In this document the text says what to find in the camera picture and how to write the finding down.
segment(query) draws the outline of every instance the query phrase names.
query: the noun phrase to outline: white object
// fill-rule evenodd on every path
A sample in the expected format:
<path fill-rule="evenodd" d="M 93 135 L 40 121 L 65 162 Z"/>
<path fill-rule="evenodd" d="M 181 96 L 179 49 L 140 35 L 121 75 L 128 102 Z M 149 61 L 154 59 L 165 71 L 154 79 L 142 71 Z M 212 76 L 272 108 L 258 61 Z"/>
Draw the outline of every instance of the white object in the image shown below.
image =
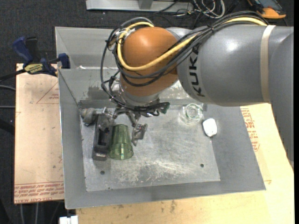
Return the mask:
<path fill-rule="evenodd" d="M 202 125 L 207 136 L 212 137 L 217 134 L 217 125 L 214 119 L 206 119 Z"/>
<path fill-rule="evenodd" d="M 59 224 L 78 224 L 78 216 L 71 216 L 71 217 L 61 217 L 59 219 Z"/>

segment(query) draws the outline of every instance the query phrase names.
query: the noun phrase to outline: metal plate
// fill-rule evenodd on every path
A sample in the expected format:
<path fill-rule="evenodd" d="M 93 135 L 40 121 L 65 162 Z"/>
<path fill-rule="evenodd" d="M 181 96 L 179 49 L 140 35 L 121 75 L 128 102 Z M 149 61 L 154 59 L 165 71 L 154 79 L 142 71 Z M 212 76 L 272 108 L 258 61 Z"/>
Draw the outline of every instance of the metal plate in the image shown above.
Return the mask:
<path fill-rule="evenodd" d="M 101 41 L 109 31 L 56 28 L 56 32 L 57 53 L 65 52 L 72 60 L 71 69 L 59 70 L 58 75 L 66 208 L 265 189 L 240 108 L 208 105 L 204 117 L 214 118 L 218 127 L 218 133 L 209 139 L 200 125 L 191 128 L 178 120 L 178 105 L 194 102 L 180 84 L 163 93 L 163 99 L 176 104 L 166 115 L 141 120 L 149 127 L 131 160 L 91 161 L 93 127 L 82 125 L 79 107 L 112 104 L 99 88 L 96 61 L 101 52 L 95 52 L 103 50 Z M 107 62 L 113 69 L 113 63 Z M 90 66 L 82 69 L 83 63 Z M 128 120 L 123 116 L 117 122 Z"/>
<path fill-rule="evenodd" d="M 142 117 L 139 123 L 148 124 L 145 137 L 134 147 L 134 156 L 124 161 L 94 161 L 94 125 L 81 123 L 86 190 L 220 181 L 210 138 L 200 123 L 187 125 L 178 113 L 179 109 L 170 109 L 165 115 Z M 116 123 L 133 130 L 126 115 Z"/>

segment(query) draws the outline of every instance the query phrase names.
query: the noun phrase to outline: clear glass cup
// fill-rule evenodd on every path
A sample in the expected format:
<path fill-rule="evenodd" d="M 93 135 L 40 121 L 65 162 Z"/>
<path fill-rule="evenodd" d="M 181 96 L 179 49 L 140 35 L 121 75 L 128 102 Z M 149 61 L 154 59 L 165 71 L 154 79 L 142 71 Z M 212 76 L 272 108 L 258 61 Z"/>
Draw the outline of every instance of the clear glass cup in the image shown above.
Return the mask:
<path fill-rule="evenodd" d="M 186 124 L 198 123 L 203 116 L 202 104 L 198 105 L 192 103 L 183 106 L 179 112 L 179 116 Z"/>

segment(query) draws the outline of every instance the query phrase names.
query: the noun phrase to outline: yellow cable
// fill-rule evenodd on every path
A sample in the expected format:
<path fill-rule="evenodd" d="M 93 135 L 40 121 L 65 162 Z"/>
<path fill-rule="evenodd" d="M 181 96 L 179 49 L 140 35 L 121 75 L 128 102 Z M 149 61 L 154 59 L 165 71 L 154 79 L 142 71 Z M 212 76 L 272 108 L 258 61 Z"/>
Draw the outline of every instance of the yellow cable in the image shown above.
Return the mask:
<path fill-rule="evenodd" d="M 250 18 L 250 17 L 233 18 L 233 19 L 231 19 L 231 20 L 228 20 L 227 22 L 233 22 L 233 21 L 250 21 L 250 22 L 255 23 L 255 24 L 257 24 L 257 25 L 267 26 L 266 23 L 264 23 L 264 22 L 262 22 L 262 21 L 260 21 L 260 20 L 258 20 L 258 19 Z M 132 28 L 132 27 L 136 27 L 136 26 L 138 26 L 138 25 L 148 25 L 148 26 L 150 26 L 150 27 L 153 27 L 153 25 L 150 24 L 149 22 L 137 22 L 137 23 L 135 23 L 135 24 L 132 24 L 132 25 L 128 26 L 128 27 L 126 28 L 126 30 L 125 30 L 123 33 L 121 33 L 119 39 L 122 39 L 122 38 L 124 37 L 124 35 L 125 35 L 126 33 L 128 33 L 128 31 L 129 31 L 130 28 Z M 119 58 L 119 60 L 120 60 L 120 62 L 121 62 L 121 64 L 122 64 L 122 66 L 123 66 L 125 69 L 130 70 L 130 71 L 145 70 L 145 69 L 147 69 L 147 68 L 149 68 L 149 67 L 152 67 L 152 66 L 156 65 L 157 63 L 161 62 L 162 60 L 164 60 L 165 58 L 167 58 L 168 56 L 170 56 L 170 55 L 173 54 L 174 52 L 180 50 L 181 48 L 183 48 L 185 45 L 187 45 L 187 44 L 188 44 L 194 37 L 196 37 L 196 36 L 197 36 L 197 35 L 194 35 L 194 36 L 192 36 L 192 37 L 190 37 L 190 38 L 188 38 L 188 39 L 182 41 L 180 44 L 178 44 L 177 46 L 175 46 L 175 47 L 172 48 L 171 50 L 167 51 L 166 53 L 164 53 L 163 55 L 161 55 L 161 56 L 158 57 L 157 59 L 155 59 L 155 60 L 153 60 L 153 61 L 151 61 L 151 62 L 149 62 L 149 63 L 147 63 L 147 64 L 145 64 L 145 65 L 143 65 L 143 66 L 139 66 L 139 67 L 131 67 L 131 66 L 129 66 L 129 65 L 127 65 L 127 64 L 125 63 L 125 61 L 124 61 L 123 58 L 122 58 L 122 54 L 121 54 L 121 44 L 120 44 L 120 43 L 118 43 L 118 45 L 117 45 L 117 55 L 118 55 L 118 58 Z"/>
<path fill-rule="evenodd" d="M 267 24 L 264 23 L 263 21 L 260 21 L 256 18 L 252 18 L 252 17 L 233 18 L 231 20 L 226 21 L 225 23 L 232 22 L 232 21 L 250 21 L 250 22 L 255 23 L 257 25 L 260 25 L 260 26 L 267 26 Z"/>

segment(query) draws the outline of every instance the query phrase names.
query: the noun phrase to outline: metal stand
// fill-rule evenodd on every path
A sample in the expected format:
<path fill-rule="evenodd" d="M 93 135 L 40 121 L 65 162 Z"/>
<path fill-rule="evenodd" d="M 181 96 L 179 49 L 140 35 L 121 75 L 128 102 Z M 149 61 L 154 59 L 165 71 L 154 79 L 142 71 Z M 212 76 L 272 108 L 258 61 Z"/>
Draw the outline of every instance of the metal stand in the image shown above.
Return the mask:
<path fill-rule="evenodd" d="M 120 10 L 155 12 L 169 9 L 165 12 L 176 12 L 180 9 L 193 9 L 188 2 L 174 2 L 173 0 L 87 0 L 87 10 Z"/>

